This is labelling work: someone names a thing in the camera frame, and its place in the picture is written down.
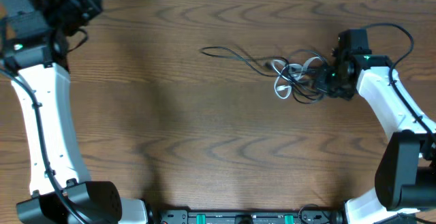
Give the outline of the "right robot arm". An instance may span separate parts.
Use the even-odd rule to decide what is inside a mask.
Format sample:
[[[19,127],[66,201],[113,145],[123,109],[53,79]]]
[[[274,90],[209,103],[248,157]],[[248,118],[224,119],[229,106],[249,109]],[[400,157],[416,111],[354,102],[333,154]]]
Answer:
[[[341,223],[415,220],[435,208],[435,122],[400,81],[396,64],[369,48],[366,28],[338,35],[331,66],[323,66],[314,88],[331,98],[361,96],[376,115],[388,145],[375,173],[374,187],[345,202]]]

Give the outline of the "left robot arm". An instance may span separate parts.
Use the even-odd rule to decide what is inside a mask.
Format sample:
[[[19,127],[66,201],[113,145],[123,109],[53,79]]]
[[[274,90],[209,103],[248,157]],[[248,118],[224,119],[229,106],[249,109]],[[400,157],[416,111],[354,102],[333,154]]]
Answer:
[[[22,223],[150,223],[144,201],[94,181],[76,139],[70,106],[68,38],[84,31],[102,0],[1,0],[1,73],[18,96],[27,133],[30,198]]]

